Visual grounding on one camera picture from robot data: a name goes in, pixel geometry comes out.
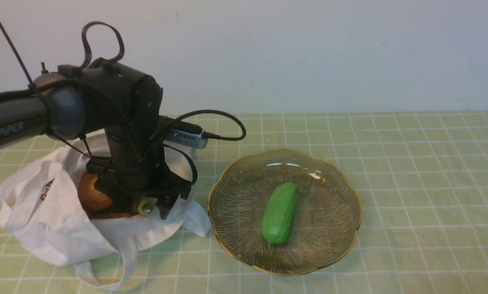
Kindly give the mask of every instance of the robotic arm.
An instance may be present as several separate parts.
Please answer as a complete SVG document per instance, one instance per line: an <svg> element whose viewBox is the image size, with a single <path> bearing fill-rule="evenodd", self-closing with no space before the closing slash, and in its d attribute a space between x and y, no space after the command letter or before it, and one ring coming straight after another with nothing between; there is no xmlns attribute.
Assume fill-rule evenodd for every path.
<svg viewBox="0 0 488 294"><path fill-rule="evenodd" d="M120 51L110 60L91 61L87 43L87 30L93 25L106 25L117 35ZM13 44L0 23L18 61ZM164 140L194 148L204 148L208 139L242 140L246 131L234 116L217 110L199 110L170 119L159 115L163 89L152 76L118 63L124 55L124 44L115 28L103 22L91 22L82 30L85 61L79 67L59 65L57 72L49 73L42 65L42 74L29 78L29 89L0 93L0 149L38 135L48 135L68 141L81 139L85 134L104 129L111 157L89 157L87 172L90 188L79 191L81 196L103 195L108 205L100 214L137 214L138 203L145 198L156 198L160 217L165 219L173 204L186 199L197 174L193 161L182 151L190 163L193 180L175 175L165 163ZM226 138L204 132L199 125L182 119L212 113L229 117L242 129L237 138Z"/></svg>

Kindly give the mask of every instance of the cable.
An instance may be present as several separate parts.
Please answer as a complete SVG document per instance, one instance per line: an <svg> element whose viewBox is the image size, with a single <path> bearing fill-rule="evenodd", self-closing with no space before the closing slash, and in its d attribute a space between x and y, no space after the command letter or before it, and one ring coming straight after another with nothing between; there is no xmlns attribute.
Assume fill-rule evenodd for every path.
<svg viewBox="0 0 488 294"><path fill-rule="evenodd" d="M26 67L24 65L24 62L22 62L22 59L18 55L17 49L13 45L13 43L12 43L12 41L10 39L10 36L6 32L6 30L4 29L4 26L1 23L1 20L0 20L0 29L1 29L1 32L4 35L4 37L6 38L6 41L8 41L8 44L10 45L10 48L12 49L13 53L15 54L15 56L17 58L17 61L20 64L20 67L22 67L22 71L24 72L24 74L26 75L26 78L28 79L28 82L29 82L29 85L28 86L29 87L34 86L35 84L33 83L33 80L31 80L31 77L29 76L28 70L26 69Z"/></svg>
<svg viewBox="0 0 488 294"><path fill-rule="evenodd" d="M167 147L169 149L173 149L175 151L177 151L178 153L182 154L182 156L184 156L189 164L189 167L191 168L191 186L193 186L196 182L197 182L197 179L198 179L198 172L197 172L197 167L195 166L195 162L193 162L193 160L191 159L190 156L188 156L186 154L186 152L178 149L178 148L175 148L175 147L171 147L167 144L162 144L164 147Z"/></svg>
<svg viewBox="0 0 488 294"><path fill-rule="evenodd" d="M117 37L117 42L118 42L118 46L119 46L119 52L118 52L117 56L115 56L114 58L111 58L108 61L110 63L115 63L115 62L121 60L122 57L124 56L124 41L122 41L122 37L120 36L120 33L118 32L118 30L116 28L113 28L112 26L110 26L109 24L106 24L104 22L89 22L88 24L86 24L82 28L82 33L81 33L82 45L84 45L85 59L82 62L82 65L79 67L80 70L85 69L86 67L88 67L89 66L89 62L91 62L91 47L89 46L89 43L87 41L86 34L87 34L87 30L89 30L89 28L91 28L94 25L107 26L108 28L110 28L111 30L113 30L113 32L115 33L115 36Z"/></svg>
<svg viewBox="0 0 488 294"><path fill-rule="evenodd" d="M240 135L238 137L226 137L226 136L220 136L220 135L217 135L217 134L212 134L212 133L205 132L204 135L206 136L206 138L208 138L208 139L224 140L224 141L240 141L240 140L242 140L242 139L245 138L245 136L246 136L246 130L245 130L244 124L242 123L242 121L240 121L239 119L237 119L233 115L230 115L229 113L223 112L223 111L220 111L220 110L212 110L212 109L195 110L195 111L188 112L186 114L183 114L183 115L175 118L169 124L165 125L162 129L154 132L150 136L149 142L147 142L147 145L146 145L146 147L144 149L144 152L143 152L142 159L144 160L147 157L147 155L149 154L149 152L151 150L151 145L155 141L157 141L157 140L160 139L160 141L158 141L158 143L163 143L164 142L165 135L179 121L182 121L184 119L187 119L187 118L192 117L192 116L195 116L195 115L201 115L201 114L215 114L215 115L220 115L220 116L227 117L228 119L231 119L232 121L234 121L240 127L240 129L242 130L242 135Z"/></svg>
<svg viewBox="0 0 488 294"><path fill-rule="evenodd" d="M49 136L54 136L58 140L62 141L63 143L65 143L66 145L68 145L69 147L71 147L72 149L74 149L76 152L79 152L80 154L82 154L83 156L86 156L87 158L91 158L91 154L90 155L87 155L86 153L82 152L79 148L73 146L70 142L68 142L65 139L63 139L63 137L55 134L55 132L53 132L53 130L50 130L47 134Z"/></svg>
<svg viewBox="0 0 488 294"><path fill-rule="evenodd" d="M7 91L0 93L0 103L7 99L19 99L34 95L32 90Z"/></svg>
<svg viewBox="0 0 488 294"><path fill-rule="evenodd" d="M102 92L100 89L97 89L96 87L94 87L92 85L87 84L86 82L80 82L78 80L58 80L55 82L50 82L47 85L38 87L38 90L39 91L46 91L49 89L53 89L55 87L68 86L68 85L71 85L71 86L76 85L79 87L86 87L86 88L90 89L91 91L94 91L96 94L104 97L105 99L108 100L108 102L110 102L113 105L115 110L119 113L120 118L122 120L122 123L123 123L124 127L126 128L126 131L128 132L128 140L129 140L129 143L131 145L131 148L134 151L135 156L137 157L137 160L139 162L142 162L143 158L140 156L139 152L137 152L137 149L135 148L134 132L133 132L133 129L131 128L131 125L128 121L128 118L126 117L126 115L124 114L122 109L117 105L117 103L115 103L113 101L113 99L111 99L111 97L109 97L106 93Z"/></svg>
<svg viewBox="0 0 488 294"><path fill-rule="evenodd" d="M79 139L84 142L84 145L86 146L86 150L87 150L87 154L89 154L89 158L92 158L93 157L93 154L91 154L91 150L89 149L89 145L87 143L87 140L86 140L86 134L84 133L81 133L79 134Z"/></svg>

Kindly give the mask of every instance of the green cucumber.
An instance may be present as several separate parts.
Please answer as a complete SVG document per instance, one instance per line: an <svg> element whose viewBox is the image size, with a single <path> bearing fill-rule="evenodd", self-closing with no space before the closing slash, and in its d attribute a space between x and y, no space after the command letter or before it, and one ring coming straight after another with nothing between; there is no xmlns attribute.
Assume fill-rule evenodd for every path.
<svg viewBox="0 0 488 294"><path fill-rule="evenodd" d="M262 236L271 244L282 244L289 238L293 224L298 184L285 183L276 187L262 218Z"/></svg>

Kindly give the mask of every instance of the glass plate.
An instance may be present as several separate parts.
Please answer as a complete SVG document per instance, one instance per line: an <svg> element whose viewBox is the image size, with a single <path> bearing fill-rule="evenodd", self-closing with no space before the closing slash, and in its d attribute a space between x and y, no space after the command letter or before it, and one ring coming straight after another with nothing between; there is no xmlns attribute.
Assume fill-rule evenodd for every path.
<svg viewBox="0 0 488 294"><path fill-rule="evenodd" d="M300 185L289 240L270 244L261 222L270 195L283 183ZM353 247L363 217L356 192L332 164L292 149L240 158L208 199L222 248L239 261L275 275L298 276L330 266Z"/></svg>

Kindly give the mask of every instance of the green tablecloth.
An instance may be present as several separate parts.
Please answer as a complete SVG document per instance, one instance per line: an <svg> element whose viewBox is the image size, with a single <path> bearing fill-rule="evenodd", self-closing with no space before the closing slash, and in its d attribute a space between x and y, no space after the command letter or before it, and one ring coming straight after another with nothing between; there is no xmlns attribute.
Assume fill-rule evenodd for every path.
<svg viewBox="0 0 488 294"><path fill-rule="evenodd" d="M206 207L234 160L290 147L325 158L358 192L364 219L354 249L302 277L275 277L237 262L211 235L179 231L141 253L126 292L488 294L488 112L241 115L242 142L212 141L200 151L197 201ZM216 116L208 131L236 134ZM60 147L38 137L0 151L0 181ZM121 275L117 255L93 262L103 279ZM31 257L0 228L0 294L90 294L71 266Z"/></svg>

